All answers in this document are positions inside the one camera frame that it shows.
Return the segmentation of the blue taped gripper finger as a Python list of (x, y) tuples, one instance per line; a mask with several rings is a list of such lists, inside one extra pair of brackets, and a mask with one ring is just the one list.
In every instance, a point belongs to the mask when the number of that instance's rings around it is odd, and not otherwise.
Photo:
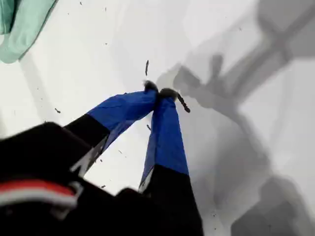
[(157, 97), (139, 189), (152, 204), (155, 228), (163, 236), (201, 236), (175, 101), (176, 91), (163, 88)]
[(151, 81), (145, 81), (143, 91), (112, 96), (66, 125), (65, 129), (92, 148), (76, 160), (70, 170), (84, 176), (122, 133), (153, 110), (157, 99), (157, 86)]

